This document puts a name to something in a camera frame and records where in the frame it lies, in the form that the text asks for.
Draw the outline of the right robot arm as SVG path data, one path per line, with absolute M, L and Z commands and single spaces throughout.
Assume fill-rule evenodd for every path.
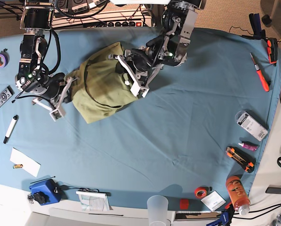
M 25 30 L 20 44 L 21 58 L 15 85 L 20 91 L 16 99 L 32 97 L 32 104 L 48 110 L 53 121 L 65 116 L 62 103 L 71 101 L 70 88 L 76 77 L 66 78 L 57 73 L 61 62 L 59 37 L 53 30 L 52 22 L 56 0 L 26 0 L 20 28 Z M 44 63 L 50 42 L 45 39 L 48 31 L 55 38 L 57 62 L 52 69 Z

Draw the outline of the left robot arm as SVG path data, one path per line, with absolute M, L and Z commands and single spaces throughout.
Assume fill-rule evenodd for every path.
M 118 61 L 120 72 L 129 75 L 125 84 L 134 96 L 145 97 L 149 83 L 165 65 L 177 67 L 185 62 L 198 16 L 196 10 L 204 9 L 205 5 L 204 0 L 171 0 L 162 14 L 159 36 L 138 49 L 108 56 Z

